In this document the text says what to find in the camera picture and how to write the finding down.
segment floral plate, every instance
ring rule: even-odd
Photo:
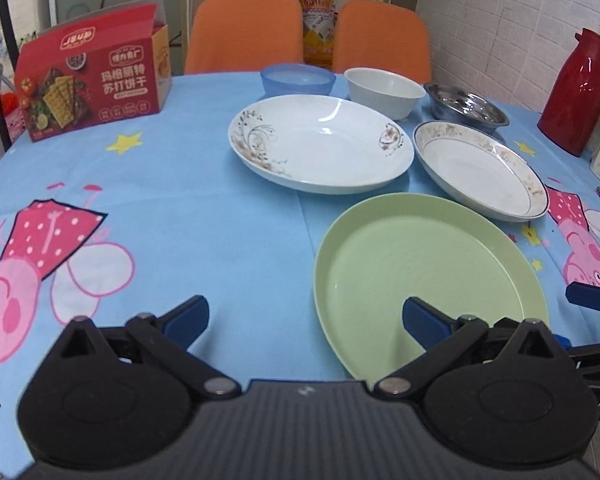
[[[508,222],[541,217],[549,207],[546,188],[516,152],[462,124],[431,121],[413,134],[429,176],[459,203]]]
[[[323,194],[384,186],[407,170],[414,155],[409,137],[384,115],[319,95],[254,103],[232,121],[229,142],[267,180]]]

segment cracker picture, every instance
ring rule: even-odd
[[[62,97],[66,101],[71,113],[75,113],[75,90],[74,90],[74,76],[63,75],[56,77],[56,86],[60,90]]]
[[[64,98],[62,98],[62,94],[57,86],[49,86],[47,93],[42,99],[61,128],[64,128],[74,120],[74,114],[69,110],[69,106]]]

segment cracker box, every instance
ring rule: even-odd
[[[159,112],[171,87],[162,0],[65,22],[26,43],[15,72],[31,140]]]

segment orange chair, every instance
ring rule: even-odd
[[[408,9],[351,0],[340,11],[333,46],[333,71],[366,66],[395,72],[417,81],[431,81],[429,33]]]
[[[302,63],[298,0],[205,0],[193,19],[185,74],[256,72]]]

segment pink pig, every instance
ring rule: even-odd
[[[564,264],[564,281],[600,286],[600,246],[589,233],[580,198],[551,187],[547,187],[547,191],[549,215],[573,251]]]
[[[0,260],[0,363],[20,347],[38,304],[40,276],[27,260]]]
[[[61,187],[54,184],[49,189]],[[88,206],[101,190],[94,192]],[[34,200],[16,215],[0,256],[0,364],[20,348],[33,322],[42,281],[53,275],[51,307],[63,324],[92,316],[100,299],[128,285],[131,255],[118,244],[93,237],[106,214],[56,202]],[[93,237],[93,243],[87,241]]]
[[[573,250],[564,264],[565,281],[600,286],[600,246],[594,237],[571,219],[558,224],[558,229]]]

